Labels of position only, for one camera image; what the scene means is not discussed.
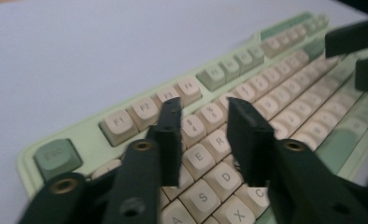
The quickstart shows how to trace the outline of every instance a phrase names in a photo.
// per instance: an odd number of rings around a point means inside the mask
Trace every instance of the desk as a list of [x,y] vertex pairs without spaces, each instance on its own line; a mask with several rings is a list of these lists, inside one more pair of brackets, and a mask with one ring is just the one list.
[[332,1],[15,1],[0,4],[0,223],[27,204],[21,150],[201,65],[301,11],[366,18]]

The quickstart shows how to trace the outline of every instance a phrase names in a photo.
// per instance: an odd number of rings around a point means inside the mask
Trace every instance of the mechanical keyboard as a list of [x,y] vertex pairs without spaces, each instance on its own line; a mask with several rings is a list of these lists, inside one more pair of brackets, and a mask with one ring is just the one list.
[[254,34],[243,46],[81,123],[40,140],[18,159],[30,198],[65,172],[95,179],[121,164],[164,101],[181,97],[179,188],[162,187],[162,223],[269,223],[266,188],[249,188],[225,136],[226,97],[251,102],[276,138],[307,143],[331,171],[353,179],[368,155],[368,92],[354,88],[368,51],[326,59],[326,15],[305,12]]

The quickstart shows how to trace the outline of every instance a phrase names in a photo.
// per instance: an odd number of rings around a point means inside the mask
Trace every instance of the white surface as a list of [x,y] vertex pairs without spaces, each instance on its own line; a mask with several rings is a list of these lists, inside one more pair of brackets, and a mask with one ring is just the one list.
[[19,152],[201,65],[304,10],[333,26],[364,15],[331,1],[18,1],[0,4],[0,223],[27,204]]

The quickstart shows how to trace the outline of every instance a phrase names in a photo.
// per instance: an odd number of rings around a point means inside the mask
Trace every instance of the keyboard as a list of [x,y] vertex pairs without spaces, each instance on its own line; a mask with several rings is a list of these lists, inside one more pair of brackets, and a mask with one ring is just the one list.
[[30,198],[65,172],[96,179],[121,165],[163,102],[180,97],[180,186],[161,188],[162,223],[269,223],[266,188],[249,188],[226,139],[227,97],[251,102],[277,139],[303,141],[329,169],[353,179],[368,155],[368,92],[354,88],[368,51],[326,59],[326,15],[304,12],[255,33],[243,46],[32,144],[18,158]]

